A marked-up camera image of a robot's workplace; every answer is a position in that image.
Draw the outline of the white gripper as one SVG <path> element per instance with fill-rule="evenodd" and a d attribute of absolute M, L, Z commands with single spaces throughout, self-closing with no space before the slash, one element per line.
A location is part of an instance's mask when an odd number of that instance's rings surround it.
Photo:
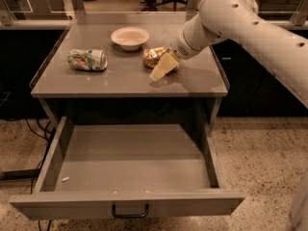
<path fill-rule="evenodd" d="M 170 42 L 173 53 L 183 60 L 188 60 L 201 52 L 195 46 L 195 37 L 185 26 L 182 26 L 172 37 Z M 153 68 L 150 79 L 154 82 L 159 81 L 173 69 L 179 66 L 179 59 L 170 53 L 165 53 Z"/>

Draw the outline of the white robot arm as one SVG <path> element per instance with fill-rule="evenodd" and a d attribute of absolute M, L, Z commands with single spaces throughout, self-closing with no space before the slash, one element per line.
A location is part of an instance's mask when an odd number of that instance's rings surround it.
<path fill-rule="evenodd" d="M 301 101 L 307 99 L 307 41 L 272 25 L 239 0 L 202 0 L 204 26 L 240 44 Z M 164 231 L 308 231 L 308 121 L 219 120 L 216 139 L 223 182 L 245 199 L 228 218 L 161 218 Z"/>

